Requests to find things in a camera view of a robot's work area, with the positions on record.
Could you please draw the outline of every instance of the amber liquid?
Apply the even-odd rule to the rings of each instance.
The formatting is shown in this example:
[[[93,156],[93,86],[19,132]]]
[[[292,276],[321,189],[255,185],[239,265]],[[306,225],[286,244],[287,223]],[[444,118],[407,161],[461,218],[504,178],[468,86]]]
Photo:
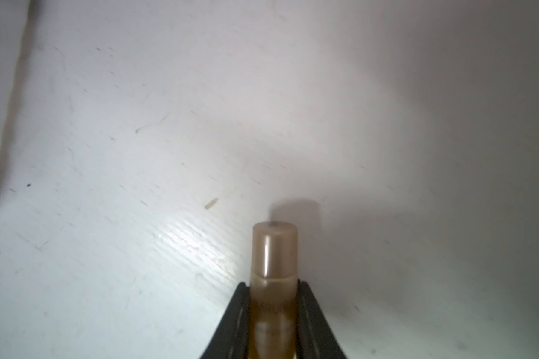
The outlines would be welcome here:
[[[297,276],[265,279],[252,273],[249,359],[294,358],[297,288]]]

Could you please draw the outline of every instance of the black holder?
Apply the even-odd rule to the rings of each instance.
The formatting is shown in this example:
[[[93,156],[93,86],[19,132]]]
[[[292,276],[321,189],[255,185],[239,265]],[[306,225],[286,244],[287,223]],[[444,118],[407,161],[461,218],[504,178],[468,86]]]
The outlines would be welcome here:
[[[298,281],[297,359],[346,359],[309,284]],[[248,359],[249,287],[239,283],[202,359]]]

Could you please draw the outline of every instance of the small glass vial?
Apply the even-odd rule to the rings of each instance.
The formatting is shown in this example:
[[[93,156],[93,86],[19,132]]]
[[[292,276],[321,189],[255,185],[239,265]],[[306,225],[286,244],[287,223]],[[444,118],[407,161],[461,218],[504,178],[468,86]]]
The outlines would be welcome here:
[[[292,359],[298,288],[298,229],[287,222],[253,226],[249,359]]]

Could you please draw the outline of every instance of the dust speck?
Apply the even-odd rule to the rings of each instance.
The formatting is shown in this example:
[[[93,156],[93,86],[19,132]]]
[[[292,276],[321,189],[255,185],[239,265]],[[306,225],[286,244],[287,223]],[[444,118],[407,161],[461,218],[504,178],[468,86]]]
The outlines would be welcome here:
[[[204,208],[206,209],[206,211],[207,211],[208,209],[210,209],[210,208],[212,208],[213,206],[215,206],[216,203],[218,203],[218,198],[212,199],[211,201],[208,202],[207,205],[205,205],[205,206],[203,206],[203,207],[204,207]]]

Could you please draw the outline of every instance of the dark spot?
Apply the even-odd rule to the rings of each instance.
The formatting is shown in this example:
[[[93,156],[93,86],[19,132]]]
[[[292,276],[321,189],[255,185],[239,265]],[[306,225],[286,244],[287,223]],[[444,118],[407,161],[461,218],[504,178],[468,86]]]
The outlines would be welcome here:
[[[467,350],[467,344],[465,344],[462,341],[458,341],[456,347],[458,350],[461,350],[461,351]]]
[[[218,198],[214,198],[212,199],[211,201],[208,202],[208,204],[206,204],[204,207],[204,209],[207,211],[208,209],[212,208],[213,206],[216,205],[216,203],[218,203]]]

